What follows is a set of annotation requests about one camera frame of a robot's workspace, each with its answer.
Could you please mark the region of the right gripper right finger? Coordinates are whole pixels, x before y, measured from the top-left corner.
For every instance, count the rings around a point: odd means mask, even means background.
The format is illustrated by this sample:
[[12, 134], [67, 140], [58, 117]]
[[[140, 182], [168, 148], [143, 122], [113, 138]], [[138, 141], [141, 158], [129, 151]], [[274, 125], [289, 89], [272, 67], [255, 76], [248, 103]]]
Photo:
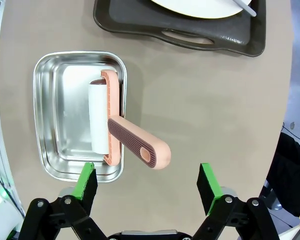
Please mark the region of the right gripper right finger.
[[280, 240], [263, 200], [225, 194], [209, 163], [200, 164], [196, 184], [206, 218], [191, 240], [218, 240], [225, 227], [235, 228], [241, 240]]

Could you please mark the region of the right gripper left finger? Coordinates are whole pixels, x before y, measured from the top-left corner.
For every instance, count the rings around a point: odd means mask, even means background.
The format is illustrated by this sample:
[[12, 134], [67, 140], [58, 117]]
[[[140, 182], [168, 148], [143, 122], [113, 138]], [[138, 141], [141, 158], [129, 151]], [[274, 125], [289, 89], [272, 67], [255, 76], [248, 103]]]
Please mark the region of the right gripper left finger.
[[60, 229], [72, 228], [80, 240], [108, 240], [90, 217], [98, 181], [93, 163], [85, 163], [70, 194], [53, 202], [35, 198], [26, 212], [19, 240], [56, 240]]

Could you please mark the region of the dark brown serving tray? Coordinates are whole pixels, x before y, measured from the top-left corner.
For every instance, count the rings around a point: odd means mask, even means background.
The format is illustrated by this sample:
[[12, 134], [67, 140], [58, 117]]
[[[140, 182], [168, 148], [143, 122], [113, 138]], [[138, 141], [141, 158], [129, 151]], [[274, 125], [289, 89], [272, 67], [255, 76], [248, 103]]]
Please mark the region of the dark brown serving tray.
[[95, 0], [95, 23], [111, 33], [157, 38], [197, 51], [229, 51], [260, 56], [266, 46], [266, 0], [252, 0], [246, 12], [219, 19], [184, 16], [151, 0]]

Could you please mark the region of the white round plate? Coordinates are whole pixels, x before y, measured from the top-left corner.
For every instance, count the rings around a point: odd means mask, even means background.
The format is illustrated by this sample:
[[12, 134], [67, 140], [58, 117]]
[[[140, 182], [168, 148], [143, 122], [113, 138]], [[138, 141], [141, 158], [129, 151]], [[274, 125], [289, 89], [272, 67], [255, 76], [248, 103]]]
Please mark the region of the white round plate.
[[[188, 17], [221, 19], [244, 11], [233, 0], [151, 0], [157, 5]], [[250, 6], [252, 0], [242, 0]]]

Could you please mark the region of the pink lint roller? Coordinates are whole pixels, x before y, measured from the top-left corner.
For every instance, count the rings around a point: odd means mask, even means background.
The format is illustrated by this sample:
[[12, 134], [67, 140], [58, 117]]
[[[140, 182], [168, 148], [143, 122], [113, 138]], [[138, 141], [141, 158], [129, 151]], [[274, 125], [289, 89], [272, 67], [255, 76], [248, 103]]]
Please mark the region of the pink lint roller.
[[100, 79], [88, 86], [92, 151], [109, 166], [116, 166], [121, 161], [122, 147], [126, 147], [149, 168], [165, 168], [171, 161], [168, 144], [122, 117], [120, 107], [118, 75], [113, 70], [102, 70]]

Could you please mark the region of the white device box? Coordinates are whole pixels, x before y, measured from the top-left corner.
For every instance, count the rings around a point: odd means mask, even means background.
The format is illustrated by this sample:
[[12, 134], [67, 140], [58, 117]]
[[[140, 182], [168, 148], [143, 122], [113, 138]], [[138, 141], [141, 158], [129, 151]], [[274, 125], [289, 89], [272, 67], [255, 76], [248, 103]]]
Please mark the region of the white device box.
[[18, 212], [10, 202], [0, 195], [0, 240], [7, 240], [18, 224]]

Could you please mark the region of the rectangular steel tray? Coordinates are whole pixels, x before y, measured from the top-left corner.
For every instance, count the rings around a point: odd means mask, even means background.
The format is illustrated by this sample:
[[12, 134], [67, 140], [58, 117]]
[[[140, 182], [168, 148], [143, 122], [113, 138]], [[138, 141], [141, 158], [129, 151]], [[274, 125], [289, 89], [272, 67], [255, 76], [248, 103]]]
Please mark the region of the rectangular steel tray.
[[124, 164], [108, 165], [92, 150], [88, 87], [103, 70], [115, 71], [120, 83], [120, 115], [126, 115], [127, 69], [107, 51], [63, 51], [43, 56], [33, 72], [37, 145], [48, 174], [75, 182], [85, 163], [93, 163], [99, 183], [117, 180]]

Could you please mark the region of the silver knife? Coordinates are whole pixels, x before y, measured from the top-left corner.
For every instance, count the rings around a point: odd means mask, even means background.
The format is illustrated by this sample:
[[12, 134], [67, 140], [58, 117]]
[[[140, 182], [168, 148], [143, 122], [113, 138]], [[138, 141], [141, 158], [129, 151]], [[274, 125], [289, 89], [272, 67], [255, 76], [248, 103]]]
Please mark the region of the silver knife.
[[251, 17], [256, 17], [257, 13], [246, 3], [242, 0], [232, 0], [236, 3], [239, 7], [241, 7], [245, 12], [247, 12]]

